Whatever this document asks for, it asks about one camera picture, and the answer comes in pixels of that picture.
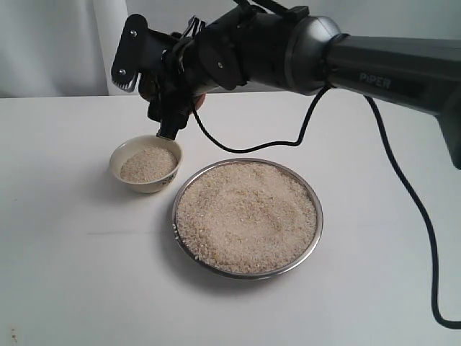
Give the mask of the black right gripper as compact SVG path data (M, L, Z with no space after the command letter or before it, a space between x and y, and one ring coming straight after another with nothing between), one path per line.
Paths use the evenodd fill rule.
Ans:
M195 35L205 27L203 21L190 21L184 32L173 32L173 46L164 51L160 68L151 74L156 94L148 106L148 118L159 124L156 136L175 140L188 123L192 82L186 80L184 54L192 47Z

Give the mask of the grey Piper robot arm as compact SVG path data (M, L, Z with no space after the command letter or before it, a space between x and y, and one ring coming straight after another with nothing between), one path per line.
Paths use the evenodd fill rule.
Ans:
M460 165L460 42L342 33L306 6L238 1L185 33L152 32L143 55L140 95L160 136L176 137L205 93L254 82L321 97L345 89L433 115L452 163Z

